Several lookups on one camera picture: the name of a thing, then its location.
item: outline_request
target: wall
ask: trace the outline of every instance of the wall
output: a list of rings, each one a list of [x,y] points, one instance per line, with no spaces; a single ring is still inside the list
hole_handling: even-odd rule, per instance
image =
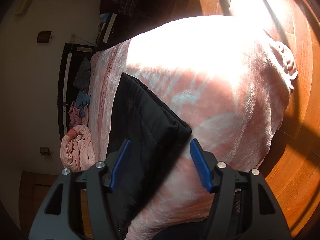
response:
[[[71,33],[95,43],[100,0],[33,0],[26,15],[16,17],[19,2],[0,24],[0,157],[24,171],[58,174],[63,168],[57,118],[63,46]],[[40,31],[52,31],[49,44],[36,43]],[[53,154],[41,156],[39,147]]]
[[[20,228],[18,203],[21,170],[0,166],[0,178],[0,200],[13,222]]]

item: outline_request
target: blue gripper pad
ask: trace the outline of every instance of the blue gripper pad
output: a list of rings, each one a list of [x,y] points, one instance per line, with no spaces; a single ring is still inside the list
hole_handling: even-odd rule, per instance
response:
[[[120,182],[131,152],[131,141],[127,140],[111,172],[110,188],[114,190]]]
[[[201,149],[199,149],[195,139],[190,142],[190,153],[193,163],[196,166],[202,187],[204,187],[208,192],[211,193],[213,189],[213,185],[211,182],[211,172],[202,156]]]

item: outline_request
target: wall socket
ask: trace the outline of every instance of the wall socket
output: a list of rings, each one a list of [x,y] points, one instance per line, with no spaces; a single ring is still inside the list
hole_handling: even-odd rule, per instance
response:
[[[77,34],[76,34],[76,33],[71,33],[69,43],[75,43],[76,37],[77,37]]]

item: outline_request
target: metal bolt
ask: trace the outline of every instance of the metal bolt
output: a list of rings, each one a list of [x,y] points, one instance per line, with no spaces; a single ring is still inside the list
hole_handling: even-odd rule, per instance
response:
[[[70,173],[70,170],[68,169],[68,168],[64,168],[63,170],[62,170],[62,174],[63,175],[68,175]]]
[[[226,163],[224,163],[224,162],[218,162],[218,163],[217,163],[217,166],[218,166],[220,169],[224,169],[227,165],[226,165]]]
[[[97,167],[98,169],[103,168],[103,167],[104,167],[104,162],[97,162],[97,163],[96,163],[96,167]]]
[[[252,173],[253,175],[259,175],[259,174],[260,174],[260,171],[257,170],[257,169],[252,169],[252,170],[251,170],[251,173]]]

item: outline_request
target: plaid fabric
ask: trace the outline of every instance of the plaid fabric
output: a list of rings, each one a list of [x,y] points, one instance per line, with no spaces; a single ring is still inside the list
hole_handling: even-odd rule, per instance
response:
[[[139,0],[120,0],[118,13],[132,17]]]

